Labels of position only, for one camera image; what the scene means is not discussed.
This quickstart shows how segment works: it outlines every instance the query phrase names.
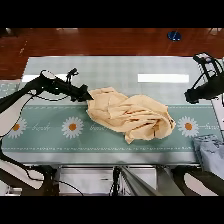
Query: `robotic arm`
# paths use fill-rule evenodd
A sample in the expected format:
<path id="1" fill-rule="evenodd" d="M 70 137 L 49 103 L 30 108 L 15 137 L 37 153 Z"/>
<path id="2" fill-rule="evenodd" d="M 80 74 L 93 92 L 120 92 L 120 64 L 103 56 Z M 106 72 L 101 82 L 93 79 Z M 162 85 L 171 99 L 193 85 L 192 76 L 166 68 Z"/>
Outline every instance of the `robotic arm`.
<path id="1" fill-rule="evenodd" d="M 71 76 L 77 74 L 77 69 L 73 69 L 68 73 L 67 80 L 63 81 L 53 73 L 43 70 L 39 77 L 28 82 L 24 88 L 0 99 L 0 180 L 10 186 L 33 192 L 41 189 L 44 183 L 50 186 L 47 187 L 48 190 L 52 187 L 54 169 L 50 166 L 25 166 L 7 157 L 1 150 L 2 139 L 16 124 L 26 103 L 44 91 L 54 95 L 63 93 L 70 96 L 73 102 L 92 100 L 86 85 L 80 88 L 71 85 Z"/>

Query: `blue round object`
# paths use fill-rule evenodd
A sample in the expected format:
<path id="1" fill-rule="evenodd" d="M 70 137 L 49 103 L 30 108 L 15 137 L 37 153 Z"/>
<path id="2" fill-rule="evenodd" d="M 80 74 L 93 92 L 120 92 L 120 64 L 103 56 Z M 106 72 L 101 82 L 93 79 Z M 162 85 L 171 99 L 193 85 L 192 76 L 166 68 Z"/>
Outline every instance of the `blue round object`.
<path id="1" fill-rule="evenodd" d="M 170 40 L 172 40 L 172 41 L 179 41 L 179 40 L 181 40 L 181 34 L 179 32 L 176 32 L 176 31 L 169 32 L 167 34 L 167 37 Z"/>

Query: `folded fabric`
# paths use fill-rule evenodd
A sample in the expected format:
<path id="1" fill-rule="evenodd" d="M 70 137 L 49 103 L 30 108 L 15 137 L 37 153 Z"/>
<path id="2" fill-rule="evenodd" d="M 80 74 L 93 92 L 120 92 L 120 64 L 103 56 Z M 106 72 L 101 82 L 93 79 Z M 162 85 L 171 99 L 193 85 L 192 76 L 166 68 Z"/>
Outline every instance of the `folded fabric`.
<path id="1" fill-rule="evenodd" d="M 116 132 L 124 132 L 129 144 L 134 139 L 164 138 L 176 125 L 168 114 L 168 107 L 148 96 L 128 98 L 112 87 L 89 93 L 94 99 L 88 101 L 90 118 Z"/>
<path id="2" fill-rule="evenodd" d="M 195 137 L 193 142 L 202 169 L 224 179 L 224 143 L 212 134 Z"/>

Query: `flower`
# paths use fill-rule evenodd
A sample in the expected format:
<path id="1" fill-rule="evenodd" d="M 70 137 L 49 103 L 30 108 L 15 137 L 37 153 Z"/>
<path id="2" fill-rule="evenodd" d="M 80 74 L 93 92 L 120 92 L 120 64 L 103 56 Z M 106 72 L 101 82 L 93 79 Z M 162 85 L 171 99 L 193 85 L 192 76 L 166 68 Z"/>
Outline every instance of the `flower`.
<path id="1" fill-rule="evenodd" d="M 66 119 L 65 122 L 63 122 L 62 125 L 62 131 L 64 132 L 63 135 L 66 135 L 66 138 L 68 137 L 70 137 L 70 139 L 75 138 L 76 136 L 82 134 L 83 126 L 84 124 L 82 120 L 79 119 L 78 117 L 76 118 L 69 117 L 68 119 Z"/>
<path id="2" fill-rule="evenodd" d="M 178 130 L 182 131 L 182 135 L 185 135 L 185 137 L 197 136 L 197 134 L 199 133 L 198 124 L 194 120 L 194 118 L 191 119 L 190 117 L 186 116 L 182 117 L 181 119 L 179 119 L 177 127 L 179 127 Z"/>
<path id="3" fill-rule="evenodd" d="M 18 136 L 23 134 L 23 131 L 26 130 L 26 120 L 19 118 L 17 123 L 13 126 L 11 131 L 8 133 L 9 138 L 17 138 Z"/>

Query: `yellow flower center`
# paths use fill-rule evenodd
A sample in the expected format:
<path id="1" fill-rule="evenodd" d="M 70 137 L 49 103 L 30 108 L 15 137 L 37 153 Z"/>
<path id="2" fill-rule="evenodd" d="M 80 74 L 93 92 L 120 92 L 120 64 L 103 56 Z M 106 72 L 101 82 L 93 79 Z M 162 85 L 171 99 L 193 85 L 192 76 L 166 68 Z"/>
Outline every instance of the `yellow flower center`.
<path id="1" fill-rule="evenodd" d="M 190 124 L 190 123 L 186 123 L 185 124 L 185 128 L 187 129 L 187 130 L 192 130 L 192 124 Z"/>
<path id="2" fill-rule="evenodd" d="M 69 129 L 70 129 L 71 131 L 74 131 L 74 130 L 76 129 L 76 124 L 70 124 L 70 125 L 69 125 Z"/>
<path id="3" fill-rule="evenodd" d="M 13 129 L 13 131 L 17 131 L 17 130 L 19 130 L 19 128 L 20 128 L 20 125 L 19 124 L 15 124 L 12 129 Z"/>

